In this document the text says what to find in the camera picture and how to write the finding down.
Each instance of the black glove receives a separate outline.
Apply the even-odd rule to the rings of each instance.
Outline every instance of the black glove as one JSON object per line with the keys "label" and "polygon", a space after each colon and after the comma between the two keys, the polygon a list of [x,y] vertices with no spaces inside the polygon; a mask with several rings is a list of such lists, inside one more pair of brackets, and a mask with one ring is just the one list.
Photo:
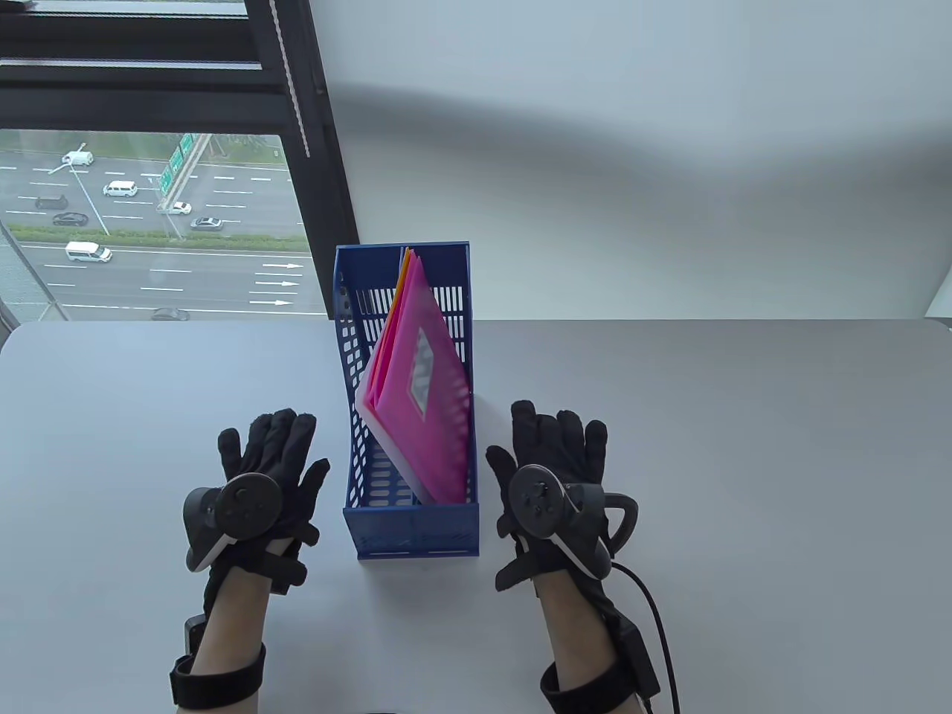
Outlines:
{"label": "black glove", "polygon": [[[215,559],[205,588],[206,615],[210,614],[228,571],[235,566],[270,578],[271,592],[280,595],[287,594],[291,585],[304,582],[307,568],[298,561],[298,554],[301,543],[317,543],[320,534],[310,519],[314,516],[317,493],[330,470],[329,461],[321,459],[301,478],[316,427],[317,420],[311,414],[298,415],[293,409],[262,414],[251,423],[244,455],[236,429],[225,429],[218,435],[226,480],[250,472],[267,474],[281,487],[283,505],[270,530],[257,538],[229,545]],[[294,539],[283,555],[266,552],[271,541],[281,538]]]}
{"label": "black glove", "polygon": [[[516,539],[516,560],[496,574],[497,590],[506,590],[528,578],[557,570],[568,570],[577,581],[580,578],[591,581],[553,543],[532,538],[519,528],[509,503],[509,482],[519,467],[538,464],[552,471],[564,484],[600,484],[605,475],[607,443],[608,429],[600,421],[589,422],[583,428],[582,420],[572,411],[560,411],[553,417],[537,415],[535,406],[528,401],[512,405],[512,446],[516,459],[501,446],[490,446],[486,450],[486,460],[496,474],[503,498],[503,515],[496,524],[497,531],[502,538],[511,535]],[[607,518],[603,533],[607,545]],[[597,584],[597,589],[601,589],[601,584]]]}

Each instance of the pink folder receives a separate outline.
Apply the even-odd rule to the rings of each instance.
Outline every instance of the pink folder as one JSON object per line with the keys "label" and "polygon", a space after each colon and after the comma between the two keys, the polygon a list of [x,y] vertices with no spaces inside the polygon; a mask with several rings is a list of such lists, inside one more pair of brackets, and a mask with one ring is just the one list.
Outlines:
{"label": "pink folder", "polygon": [[420,257],[357,387],[357,411],[423,504],[466,502],[469,387]]}

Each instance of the road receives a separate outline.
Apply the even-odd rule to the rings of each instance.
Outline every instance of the road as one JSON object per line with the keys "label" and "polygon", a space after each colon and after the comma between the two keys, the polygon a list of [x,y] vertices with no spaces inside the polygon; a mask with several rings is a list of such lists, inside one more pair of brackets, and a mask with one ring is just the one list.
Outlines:
{"label": "road", "polygon": [[71,319],[147,320],[158,307],[184,308],[193,319],[327,313],[303,253],[115,248],[100,264],[73,263],[62,246],[21,247]]}
{"label": "road", "polygon": [[[209,235],[304,234],[301,211],[285,168],[199,164],[179,198],[191,203],[192,214],[162,216],[155,210],[161,198],[155,187],[165,162],[97,157],[92,166],[77,167],[76,175],[69,169],[49,174],[50,169],[59,165],[59,157],[47,153],[0,151],[0,209],[6,223],[51,225],[52,217],[60,211],[38,209],[33,202],[37,196],[62,193],[69,200],[68,210],[89,216],[89,228],[98,227],[91,201],[108,230],[131,228],[172,233],[172,221],[180,232],[185,232],[193,218],[213,216],[225,221],[225,227],[222,233]],[[134,181],[139,193],[130,198],[104,196],[103,187],[115,180]]]}

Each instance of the white table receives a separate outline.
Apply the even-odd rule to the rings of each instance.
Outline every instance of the white table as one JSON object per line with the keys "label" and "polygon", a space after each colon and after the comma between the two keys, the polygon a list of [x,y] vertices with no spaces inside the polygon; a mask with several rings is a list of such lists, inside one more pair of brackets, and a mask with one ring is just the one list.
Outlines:
{"label": "white table", "polygon": [[[621,560],[659,603],[685,714],[947,708],[945,328],[511,322],[475,338],[481,447],[507,442],[516,398],[607,421],[606,484],[642,507]],[[221,479],[221,428],[284,406],[317,415],[311,456],[335,468],[307,583],[268,614],[262,711],[548,711],[531,587],[493,589],[511,547],[488,468],[479,559],[358,564],[332,325],[228,322],[27,325],[0,352],[0,711],[169,711],[205,584],[183,563],[182,500]],[[636,589],[607,589],[662,676]]]}

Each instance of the vr controller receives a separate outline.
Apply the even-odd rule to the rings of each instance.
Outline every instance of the vr controller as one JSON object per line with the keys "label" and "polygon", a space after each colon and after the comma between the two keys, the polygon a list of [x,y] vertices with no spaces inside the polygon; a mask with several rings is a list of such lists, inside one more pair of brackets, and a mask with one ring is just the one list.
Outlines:
{"label": "vr controller", "polygon": [[[604,580],[611,560],[638,523],[638,504],[621,493],[605,493],[596,484],[563,484],[545,466],[523,466],[509,483],[509,503],[519,526],[533,538],[550,541],[586,576]],[[605,511],[623,511],[622,522],[607,541]]]}
{"label": "vr controller", "polygon": [[188,569],[204,570],[229,545],[267,532],[281,515],[283,501],[281,487],[257,472],[236,476],[220,488],[193,490],[182,508]]}

